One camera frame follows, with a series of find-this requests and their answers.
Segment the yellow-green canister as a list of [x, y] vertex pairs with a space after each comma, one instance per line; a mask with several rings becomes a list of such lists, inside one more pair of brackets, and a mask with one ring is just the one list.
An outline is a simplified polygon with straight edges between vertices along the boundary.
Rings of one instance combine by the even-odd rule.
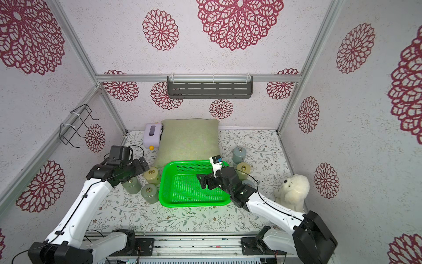
[[148, 184], [159, 185], [161, 180], [161, 174], [158, 168], [151, 167], [148, 171], [143, 174]]

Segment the green canister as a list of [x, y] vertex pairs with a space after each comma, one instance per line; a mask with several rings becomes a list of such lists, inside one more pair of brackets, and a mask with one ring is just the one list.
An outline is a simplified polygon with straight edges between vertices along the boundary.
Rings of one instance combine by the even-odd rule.
[[142, 189], [142, 184], [138, 181], [137, 177], [130, 178], [122, 183], [123, 188], [131, 195], [139, 193]]

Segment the yellow canister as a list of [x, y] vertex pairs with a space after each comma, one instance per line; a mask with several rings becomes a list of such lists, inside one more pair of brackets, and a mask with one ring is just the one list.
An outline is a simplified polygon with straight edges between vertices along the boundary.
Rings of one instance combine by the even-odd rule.
[[236, 166], [236, 173], [241, 181], [246, 180], [251, 172], [251, 166], [246, 162], [241, 162]]

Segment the green plastic basket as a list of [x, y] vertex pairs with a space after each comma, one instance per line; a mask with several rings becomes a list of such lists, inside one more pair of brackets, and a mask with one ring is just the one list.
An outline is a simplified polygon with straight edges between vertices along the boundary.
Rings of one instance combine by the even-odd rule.
[[162, 171], [159, 201], [168, 208], [225, 206], [230, 203], [229, 194], [219, 188], [202, 189], [198, 174], [212, 173], [209, 160], [175, 161]]

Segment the grey-green canister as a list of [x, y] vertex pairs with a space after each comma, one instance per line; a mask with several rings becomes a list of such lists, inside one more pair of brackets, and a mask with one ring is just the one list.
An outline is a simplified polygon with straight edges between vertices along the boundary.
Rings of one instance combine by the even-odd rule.
[[154, 204], [159, 201], [158, 188], [154, 184], [146, 184], [141, 189], [141, 195], [148, 204]]

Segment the blue-grey canister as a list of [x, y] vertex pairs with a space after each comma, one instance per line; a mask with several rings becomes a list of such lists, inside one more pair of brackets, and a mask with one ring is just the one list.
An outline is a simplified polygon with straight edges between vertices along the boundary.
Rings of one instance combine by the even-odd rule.
[[239, 164], [245, 161], [247, 150], [242, 146], [236, 146], [233, 150], [232, 161], [234, 164]]

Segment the blue canister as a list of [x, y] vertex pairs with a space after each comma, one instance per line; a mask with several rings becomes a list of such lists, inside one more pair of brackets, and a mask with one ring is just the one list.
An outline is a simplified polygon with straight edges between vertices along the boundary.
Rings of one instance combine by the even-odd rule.
[[243, 180], [242, 183], [246, 186], [249, 186], [249, 187], [256, 189], [255, 183], [251, 180], [246, 179], [246, 180]]

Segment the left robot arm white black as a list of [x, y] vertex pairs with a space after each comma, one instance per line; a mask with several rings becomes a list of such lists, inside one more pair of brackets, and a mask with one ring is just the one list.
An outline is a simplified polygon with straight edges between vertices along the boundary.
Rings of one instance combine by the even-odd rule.
[[81, 193], [44, 242], [34, 242], [27, 255], [33, 264], [96, 264], [119, 252], [136, 252], [134, 231], [117, 229], [83, 245], [96, 210], [111, 190], [149, 170], [144, 157], [134, 158], [131, 147], [112, 146], [109, 156], [91, 168]]

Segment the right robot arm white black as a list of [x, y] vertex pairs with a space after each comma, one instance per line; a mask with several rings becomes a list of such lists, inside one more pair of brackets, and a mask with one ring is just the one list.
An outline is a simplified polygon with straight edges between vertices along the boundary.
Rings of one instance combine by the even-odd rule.
[[264, 227], [256, 236], [260, 251], [296, 254], [304, 264], [327, 264], [338, 242], [323, 219], [315, 212], [292, 211], [261, 195], [240, 181], [233, 167], [222, 167], [210, 174], [198, 174], [202, 189], [219, 188], [239, 208], [264, 217], [282, 229]]

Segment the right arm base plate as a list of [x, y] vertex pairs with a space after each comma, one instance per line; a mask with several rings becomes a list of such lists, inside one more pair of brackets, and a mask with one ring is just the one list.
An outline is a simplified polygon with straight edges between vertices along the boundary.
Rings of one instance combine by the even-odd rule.
[[242, 237], [241, 238], [241, 249], [242, 254], [246, 256], [251, 255], [286, 255], [287, 253], [279, 250], [270, 250], [263, 244], [262, 241], [258, 241], [255, 237]]

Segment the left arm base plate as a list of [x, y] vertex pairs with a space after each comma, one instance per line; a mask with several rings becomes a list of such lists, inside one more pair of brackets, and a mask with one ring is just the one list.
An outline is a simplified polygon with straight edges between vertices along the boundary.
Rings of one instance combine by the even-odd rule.
[[154, 238], [136, 238], [135, 243], [133, 243], [130, 249], [117, 251], [111, 256], [112, 257], [152, 256], [154, 247], [155, 247]]

